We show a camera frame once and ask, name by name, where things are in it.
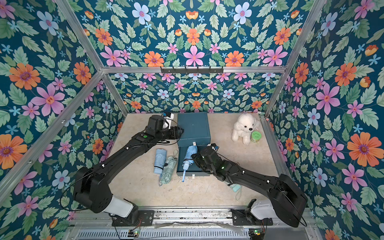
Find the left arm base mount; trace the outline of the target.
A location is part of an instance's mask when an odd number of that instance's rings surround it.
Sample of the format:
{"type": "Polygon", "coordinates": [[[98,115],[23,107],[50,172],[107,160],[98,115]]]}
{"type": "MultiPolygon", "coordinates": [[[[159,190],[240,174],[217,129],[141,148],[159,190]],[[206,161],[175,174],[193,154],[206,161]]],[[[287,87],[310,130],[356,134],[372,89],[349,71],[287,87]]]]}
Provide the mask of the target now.
{"type": "Polygon", "coordinates": [[[113,227],[141,227],[151,226],[154,220],[153,210],[133,210],[126,218],[120,216],[112,217],[113,227]]]}

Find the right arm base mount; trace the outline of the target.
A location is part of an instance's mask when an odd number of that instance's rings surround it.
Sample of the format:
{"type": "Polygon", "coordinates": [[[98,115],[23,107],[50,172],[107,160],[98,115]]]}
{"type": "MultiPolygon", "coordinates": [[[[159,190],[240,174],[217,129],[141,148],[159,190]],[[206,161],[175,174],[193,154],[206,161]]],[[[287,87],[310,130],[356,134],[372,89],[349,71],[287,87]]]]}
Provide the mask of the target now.
{"type": "Polygon", "coordinates": [[[252,199],[245,209],[231,209],[234,226],[272,226],[272,218],[262,218],[264,215],[258,216],[253,213],[258,204],[262,201],[252,199]]]}

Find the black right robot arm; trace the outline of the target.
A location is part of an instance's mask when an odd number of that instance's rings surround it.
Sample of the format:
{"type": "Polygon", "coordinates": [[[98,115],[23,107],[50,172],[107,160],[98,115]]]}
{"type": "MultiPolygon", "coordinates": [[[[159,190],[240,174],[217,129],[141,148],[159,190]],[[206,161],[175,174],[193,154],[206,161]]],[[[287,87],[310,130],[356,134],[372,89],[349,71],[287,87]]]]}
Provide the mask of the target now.
{"type": "Polygon", "coordinates": [[[192,159],[203,172],[215,176],[219,181],[237,184],[264,195],[271,201],[281,221],[294,228],[299,226],[308,198],[289,176],[281,174],[274,177],[252,172],[233,161],[223,160],[217,149],[212,144],[193,154],[192,159]]]}

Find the teal drawer cabinet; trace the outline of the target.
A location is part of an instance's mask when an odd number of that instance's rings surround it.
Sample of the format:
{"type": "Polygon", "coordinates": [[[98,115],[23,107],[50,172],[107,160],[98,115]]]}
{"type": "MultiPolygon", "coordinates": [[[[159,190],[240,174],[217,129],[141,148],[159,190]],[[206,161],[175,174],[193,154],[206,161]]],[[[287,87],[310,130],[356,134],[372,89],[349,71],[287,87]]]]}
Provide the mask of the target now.
{"type": "Polygon", "coordinates": [[[183,163],[187,154],[188,147],[196,144],[198,150],[202,150],[211,143],[211,134],[209,128],[208,114],[201,113],[183,113],[178,114],[178,125],[184,130],[181,139],[178,142],[179,160],[177,166],[177,175],[183,176],[183,163]]]}

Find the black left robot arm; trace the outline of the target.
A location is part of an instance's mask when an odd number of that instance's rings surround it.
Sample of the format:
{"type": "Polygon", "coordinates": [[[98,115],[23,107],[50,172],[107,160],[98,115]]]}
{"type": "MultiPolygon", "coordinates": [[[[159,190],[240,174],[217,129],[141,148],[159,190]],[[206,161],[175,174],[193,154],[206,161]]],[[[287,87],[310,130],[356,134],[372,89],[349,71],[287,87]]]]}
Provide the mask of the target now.
{"type": "Polygon", "coordinates": [[[167,145],[170,140],[178,141],[184,129],[165,116],[153,115],[145,129],[132,136],[120,150],[103,162],[91,167],[82,167],[76,173],[73,197],[76,202],[93,213],[108,213],[127,218],[135,208],[128,200],[113,195],[109,184],[125,167],[136,158],[147,153],[156,145],[167,145]]]}

